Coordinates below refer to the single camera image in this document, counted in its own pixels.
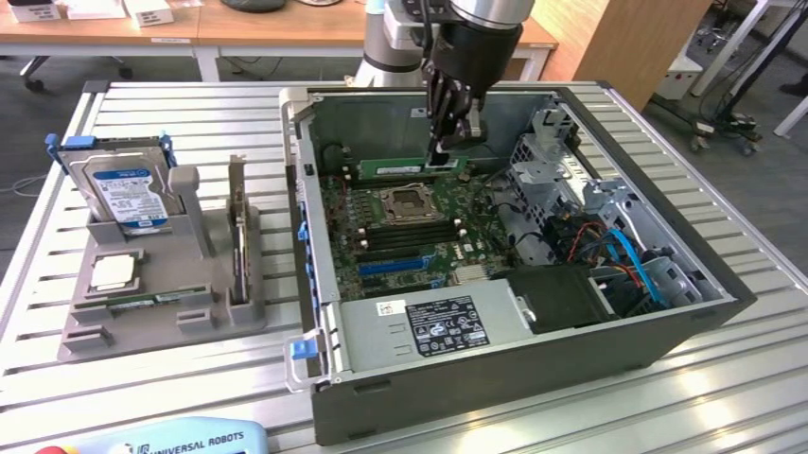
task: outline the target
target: slotted aluminum tabletop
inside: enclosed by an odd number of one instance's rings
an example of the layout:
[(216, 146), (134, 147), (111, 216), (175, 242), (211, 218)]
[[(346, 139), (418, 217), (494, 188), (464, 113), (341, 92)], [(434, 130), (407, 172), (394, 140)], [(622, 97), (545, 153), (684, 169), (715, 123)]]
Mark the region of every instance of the slotted aluminum tabletop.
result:
[[(246, 156), (248, 195), (262, 213), (270, 322), (242, 339), (59, 364), (88, 233), (82, 197), (54, 167), (0, 288), (0, 450), (32, 452), (54, 440), (182, 415), (258, 421), (274, 452), (808, 449), (805, 278), (620, 96), (585, 82), (568, 86), (743, 276), (757, 303), (645, 370), (346, 445), (315, 445), (310, 398), (289, 393), (283, 383), (282, 341), (301, 326), (278, 111), (278, 92), (289, 85), (112, 83), (106, 93), (82, 95), (67, 135), (167, 131), (176, 161), (199, 166), (203, 206), (223, 204), (228, 155)], [(613, 172), (586, 137), (582, 149), (597, 170)]]

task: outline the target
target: motherboard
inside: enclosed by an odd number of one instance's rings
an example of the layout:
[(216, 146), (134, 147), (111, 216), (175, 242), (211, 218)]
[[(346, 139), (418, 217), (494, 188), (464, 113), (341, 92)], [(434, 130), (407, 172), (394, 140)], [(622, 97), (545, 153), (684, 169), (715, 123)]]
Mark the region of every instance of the motherboard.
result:
[(410, 161), (363, 161), (354, 177), (321, 179), (343, 301), (461, 285), (513, 268), (508, 233), (485, 201), (490, 175), (465, 161), (443, 169)]

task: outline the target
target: white box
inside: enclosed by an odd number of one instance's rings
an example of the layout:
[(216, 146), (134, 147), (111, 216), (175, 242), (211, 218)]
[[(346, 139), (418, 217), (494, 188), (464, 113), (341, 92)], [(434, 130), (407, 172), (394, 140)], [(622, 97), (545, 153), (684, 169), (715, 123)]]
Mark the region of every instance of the white box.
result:
[(128, 15), (138, 26), (156, 26), (174, 22), (172, 8), (166, 0), (126, 0)]
[(679, 55), (671, 63), (665, 79), (659, 83), (657, 95), (672, 101), (683, 99), (703, 71), (703, 67), (695, 61)]
[(12, 7), (12, 15), (16, 22), (55, 21), (62, 19), (59, 8), (54, 4), (31, 5), (28, 7)]
[(127, 10), (122, 0), (76, 0), (67, 7), (67, 18), (72, 21), (86, 19), (123, 19)]

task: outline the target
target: power supply label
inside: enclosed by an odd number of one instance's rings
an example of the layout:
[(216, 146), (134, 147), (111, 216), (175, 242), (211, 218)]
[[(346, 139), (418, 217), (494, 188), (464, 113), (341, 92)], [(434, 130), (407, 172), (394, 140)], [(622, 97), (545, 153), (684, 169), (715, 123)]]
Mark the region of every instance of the power supply label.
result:
[(406, 317), (422, 357), (489, 344), (472, 296), (410, 305)]

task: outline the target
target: gray carpet floor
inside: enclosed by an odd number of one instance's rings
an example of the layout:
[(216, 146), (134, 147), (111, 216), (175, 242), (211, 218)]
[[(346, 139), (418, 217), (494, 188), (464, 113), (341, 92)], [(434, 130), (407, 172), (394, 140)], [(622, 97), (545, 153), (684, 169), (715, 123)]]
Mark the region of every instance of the gray carpet floor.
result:
[[(745, 59), (759, 43), (749, 39), (728, 66), (725, 76)], [(692, 46), (691, 57), (701, 64), (713, 56)], [(7, 188), (21, 178), (43, 174), (51, 161), (44, 153), (43, 139), (48, 132), (63, 132), (79, 100), (82, 86), (90, 79), (119, 79), (116, 63), (106, 58), (54, 58), (40, 68), (36, 78), (45, 83), (47, 91), (29, 93), (23, 87), (17, 72), (24, 58), (0, 61), (0, 188)], [(236, 63), (267, 80), (339, 80), (354, 74), (357, 59), (243, 59)], [(183, 58), (130, 58), (138, 81), (196, 81), (196, 63)], [(235, 67), (219, 60), (222, 80), (251, 80), (248, 74), (232, 74)], [(763, 151), (747, 158), (740, 154), (737, 140), (719, 138), (712, 150), (695, 154), (688, 151), (691, 128), (667, 111), (649, 105), (644, 115), (669, 142), (687, 156), (695, 167), (724, 193), (755, 226), (784, 252), (803, 272), (808, 272), (808, 244), (804, 241), (803, 222), (808, 219), (808, 131), (796, 128), (793, 137), (773, 136), (772, 130), (800, 102), (793, 96), (776, 91), (785, 82), (797, 81), (805, 68), (785, 57), (779, 57), (769, 70), (744, 98), (739, 111), (757, 119), (765, 138)], [(704, 102), (704, 110), (712, 112), (715, 99), (727, 84)], [(688, 96), (681, 105), (696, 112), (701, 100)], [(27, 188), (36, 192), (37, 185)], [(0, 192), (0, 277), (5, 274), (13, 248), (25, 227), (35, 199)]]

